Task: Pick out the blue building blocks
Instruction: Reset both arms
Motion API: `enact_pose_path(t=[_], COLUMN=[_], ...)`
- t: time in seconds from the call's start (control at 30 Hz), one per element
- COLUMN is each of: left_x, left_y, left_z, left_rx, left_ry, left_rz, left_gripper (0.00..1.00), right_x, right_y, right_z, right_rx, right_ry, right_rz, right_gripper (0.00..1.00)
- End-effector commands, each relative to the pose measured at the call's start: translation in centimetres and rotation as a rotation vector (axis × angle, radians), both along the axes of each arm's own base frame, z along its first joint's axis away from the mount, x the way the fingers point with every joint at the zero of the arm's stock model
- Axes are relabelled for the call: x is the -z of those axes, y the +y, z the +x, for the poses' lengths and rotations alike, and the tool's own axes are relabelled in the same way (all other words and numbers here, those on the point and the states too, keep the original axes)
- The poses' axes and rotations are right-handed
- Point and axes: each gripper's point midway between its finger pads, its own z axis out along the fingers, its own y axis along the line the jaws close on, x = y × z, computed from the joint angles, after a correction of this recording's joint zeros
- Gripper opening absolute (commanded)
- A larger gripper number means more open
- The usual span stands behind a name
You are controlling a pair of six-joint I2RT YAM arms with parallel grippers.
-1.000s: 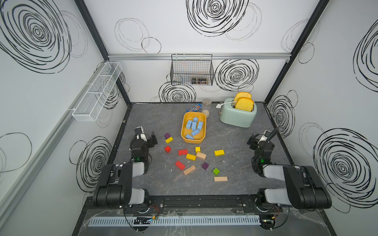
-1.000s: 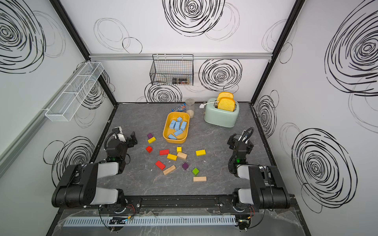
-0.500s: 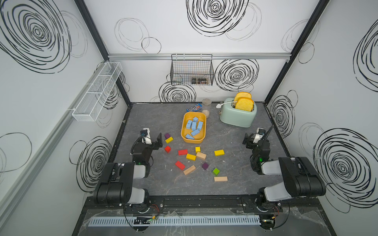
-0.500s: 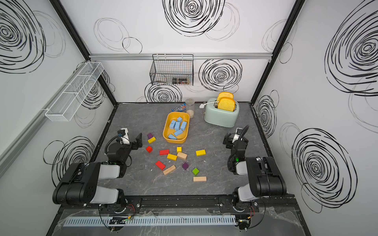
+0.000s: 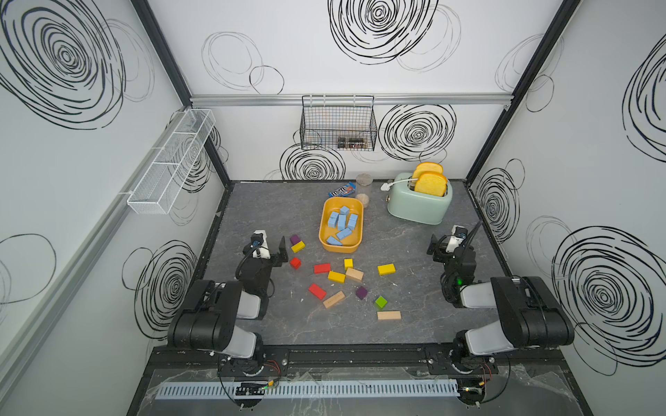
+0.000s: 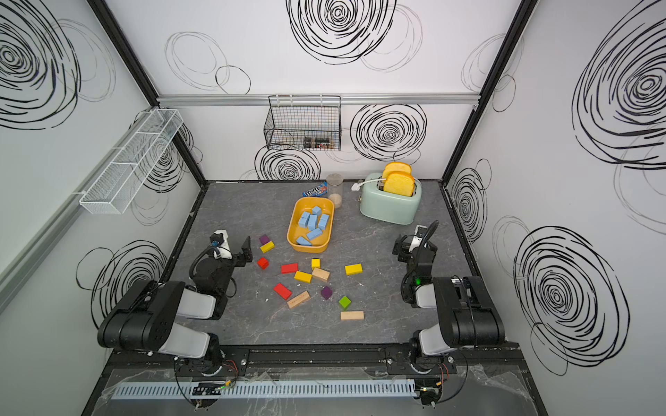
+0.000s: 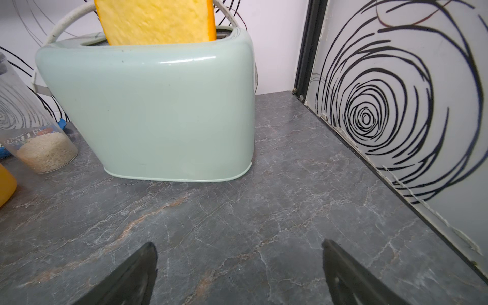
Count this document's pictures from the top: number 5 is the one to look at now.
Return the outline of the long blue block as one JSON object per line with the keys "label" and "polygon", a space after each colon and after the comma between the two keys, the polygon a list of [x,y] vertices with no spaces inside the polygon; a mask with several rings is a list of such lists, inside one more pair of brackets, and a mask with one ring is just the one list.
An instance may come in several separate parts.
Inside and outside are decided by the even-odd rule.
{"label": "long blue block", "polygon": [[352,235],[352,233],[353,233],[353,230],[351,230],[350,228],[345,228],[345,229],[339,231],[336,234],[336,238],[338,240],[342,241],[342,240],[345,240],[347,237],[350,237]]}
{"label": "long blue block", "polygon": [[347,227],[350,230],[353,231],[357,226],[357,220],[358,220],[358,215],[357,214],[354,214],[354,213],[350,214],[350,217],[349,217],[349,220],[348,220],[348,223],[347,223]]}

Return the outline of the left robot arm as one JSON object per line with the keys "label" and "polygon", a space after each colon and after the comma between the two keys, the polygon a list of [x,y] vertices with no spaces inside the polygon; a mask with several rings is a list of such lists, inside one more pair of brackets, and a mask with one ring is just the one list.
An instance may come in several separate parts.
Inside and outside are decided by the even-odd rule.
{"label": "left robot arm", "polygon": [[168,328],[168,346],[225,358],[243,374],[254,376],[265,367],[261,335],[241,329],[238,320],[259,321],[275,293],[272,270],[289,261],[285,239],[277,252],[269,250],[266,234],[258,230],[243,249],[231,281],[198,280]]}

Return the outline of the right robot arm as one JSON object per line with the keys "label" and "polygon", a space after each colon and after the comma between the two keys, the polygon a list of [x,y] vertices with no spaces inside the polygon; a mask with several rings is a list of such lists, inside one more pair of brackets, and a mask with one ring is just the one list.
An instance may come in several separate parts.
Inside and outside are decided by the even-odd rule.
{"label": "right robot arm", "polygon": [[574,325],[539,277],[491,277],[476,282],[472,246],[481,223],[456,226],[441,237],[432,235],[427,254],[443,265],[439,278],[444,299],[458,309],[495,310],[498,319],[456,334],[449,360],[461,374],[473,372],[475,357],[491,357],[525,348],[558,348],[573,343]]}

